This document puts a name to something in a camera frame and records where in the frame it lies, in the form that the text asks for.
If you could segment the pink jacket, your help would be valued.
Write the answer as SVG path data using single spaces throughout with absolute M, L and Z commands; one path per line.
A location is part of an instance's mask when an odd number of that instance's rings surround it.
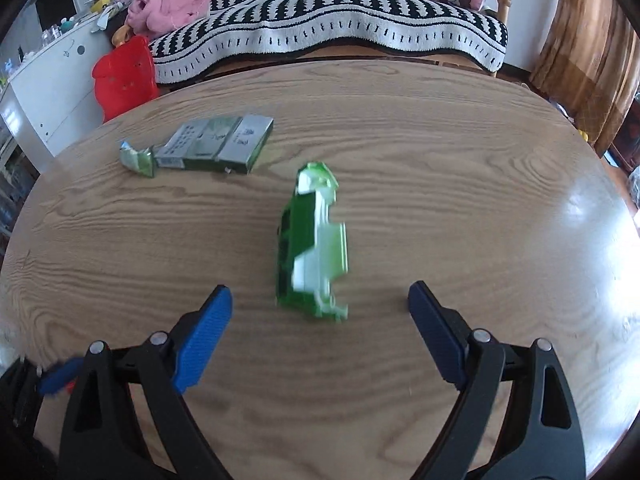
M 132 0 L 126 24 L 137 36 L 153 40 L 206 16 L 212 0 Z

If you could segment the round wooden table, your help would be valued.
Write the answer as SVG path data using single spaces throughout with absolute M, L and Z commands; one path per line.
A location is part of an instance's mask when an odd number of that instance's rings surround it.
M 517 84 L 256 68 L 51 162 L 1 268 L 71 479 L 582 479 L 639 413 L 639 237 Z

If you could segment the black white striped sofa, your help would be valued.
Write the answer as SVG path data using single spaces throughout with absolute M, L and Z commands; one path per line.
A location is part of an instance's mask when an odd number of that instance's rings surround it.
M 178 84 L 232 56 L 303 52 L 361 40 L 405 53 L 461 53 L 489 73 L 503 64 L 506 24 L 435 0 L 212 0 L 206 18 L 150 44 L 160 84 Z

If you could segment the green white carton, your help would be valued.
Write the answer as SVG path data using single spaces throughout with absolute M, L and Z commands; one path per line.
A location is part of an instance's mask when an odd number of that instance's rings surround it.
M 338 182 L 323 162 L 298 170 L 278 229 L 276 298 L 281 307 L 342 322 L 348 307 L 336 302 L 335 280 L 348 272 L 346 226 L 330 220 Z

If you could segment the brown curtain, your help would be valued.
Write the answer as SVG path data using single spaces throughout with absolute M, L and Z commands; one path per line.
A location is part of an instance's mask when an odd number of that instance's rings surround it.
M 615 0 L 559 0 L 529 81 L 603 155 L 639 87 L 639 36 Z

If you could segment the white cabinet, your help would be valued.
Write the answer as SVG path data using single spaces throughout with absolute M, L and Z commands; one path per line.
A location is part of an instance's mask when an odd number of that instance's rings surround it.
M 112 50 L 93 14 L 34 54 L 9 78 L 1 121 L 38 171 L 103 122 L 92 70 Z

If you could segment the small green foil wrapper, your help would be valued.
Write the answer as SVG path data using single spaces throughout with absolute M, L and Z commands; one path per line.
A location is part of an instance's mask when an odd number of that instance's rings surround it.
M 122 166 L 139 176 L 155 176 L 156 165 L 152 148 L 136 150 L 127 141 L 122 141 L 119 147 L 119 161 Z

